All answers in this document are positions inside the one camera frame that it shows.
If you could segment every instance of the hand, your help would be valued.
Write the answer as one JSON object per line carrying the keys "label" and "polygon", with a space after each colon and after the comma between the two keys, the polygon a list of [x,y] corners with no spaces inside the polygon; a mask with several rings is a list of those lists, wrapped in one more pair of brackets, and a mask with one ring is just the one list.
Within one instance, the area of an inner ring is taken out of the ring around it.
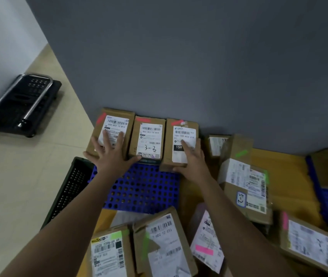
{"label": "hand", "polygon": [[196,183],[197,185],[206,184],[209,181],[214,181],[210,175],[207,164],[205,163],[204,153],[201,149],[200,139],[196,140],[195,149],[192,151],[185,141],[181,140],[183,150],[187,157],[187,167],[175,167],[174,172],[179,172],[184,175],[188,180]]}
{"label": "hand", "polygon": [[125,161],[122,153],[124,139],[123,132],[119,133],[114,149],[111,147],[108,132],[104,130],[102,134],[105,148],[102,148],[99,145],[96,137],[91,137],[92,144],[99,156],[93,156],[86,151],[83,152],[83,155],[96,165],[98,173],[101,173],[115,181],[119,177],[122,177],[132,164],[138,162],[141,159],[141,156],[137,155],[128,161]]}

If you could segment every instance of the pink sticker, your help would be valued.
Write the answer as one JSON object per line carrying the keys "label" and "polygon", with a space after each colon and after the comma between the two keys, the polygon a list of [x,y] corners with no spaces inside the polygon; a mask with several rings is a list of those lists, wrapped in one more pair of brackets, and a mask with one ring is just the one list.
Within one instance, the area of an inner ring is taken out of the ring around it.
{"label": "pink sticker", "polygon": [[200,246],[198,244],[195,245],[195,250],[204,254],[208,254],[210,256],[214,254],[214,251],[212,249]]}
{"label": "pink sticker", "polygon": [[144,118],[144,117],[136,117],[137,121],[141,121],[142,123],[150,123],[151,120],[149,118]]}
{"label": "pink sticker", "polygon": [[106,117],[106,113],[102,113],[102,115],[99,116],[99,118],[97,119],[96,125],[102,123],[104,121],[105,117]]}
{"label": "pink sticker", "polygon": [[172,123],[171,123],[171,125],[172,126],[174,126],[174,125],[179,125],[179,124],[181,124],[181,123],[183,123],[184,122],[184,120],[177,120],[177,121],[173,121]]}
{"label": "pink sticker", "polygon": [[289,229],[289,216],[287,215],[286,212],[283,212],[282,216],[283,216],[282,217],[282,228],[284,230],[287,230],[287,229]]}

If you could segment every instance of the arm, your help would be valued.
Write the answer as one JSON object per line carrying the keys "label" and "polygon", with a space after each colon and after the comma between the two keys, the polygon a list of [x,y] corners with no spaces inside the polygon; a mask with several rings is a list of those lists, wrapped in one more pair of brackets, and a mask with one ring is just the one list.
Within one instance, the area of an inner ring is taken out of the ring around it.
{"label": "arm", "polygon": [[18,253],[0,277],[75,276],[87,251],[97,219],[111,186],[140,157],[124,161],[123,133],[112,149],[107,131],[103,132],[105,149],[92,138],[99,154],[84,156],[97,166],[97,175],[60,214],[46,225]]}
{"label": "arm", "polygon": [[188,165],[186,168],[176,167],[174,170],[200,187],[233,276],[296,276],[285,259],[233,205],[212,178],[200,148],[200,139],[197,140],[194,151],[191,151],[183,140],[182,145]]}

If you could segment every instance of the beige floor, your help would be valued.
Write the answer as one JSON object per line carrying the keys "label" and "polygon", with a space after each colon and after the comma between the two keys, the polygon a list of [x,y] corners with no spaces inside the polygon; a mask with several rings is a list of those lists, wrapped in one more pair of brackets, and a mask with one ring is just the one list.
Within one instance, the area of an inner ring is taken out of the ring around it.
{"label": "beige floor", "polygon": [[39,231],[74,157],[82,157],[93,125],[50,46],[28,72],[62,82],[38,135],[0,133],[0,272]]}

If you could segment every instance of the forearm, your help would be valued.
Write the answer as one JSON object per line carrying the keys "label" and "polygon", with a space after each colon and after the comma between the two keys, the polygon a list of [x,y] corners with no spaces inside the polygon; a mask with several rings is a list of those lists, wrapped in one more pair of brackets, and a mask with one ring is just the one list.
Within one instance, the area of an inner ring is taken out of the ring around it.
{"label": "forearm", "polygon": [[75,276],[114,181],[97,174],[0,276]]}
{"label": "forearm", "polygon": [[200,188],[233,276],[296,276],[214,179],[202,183]]}

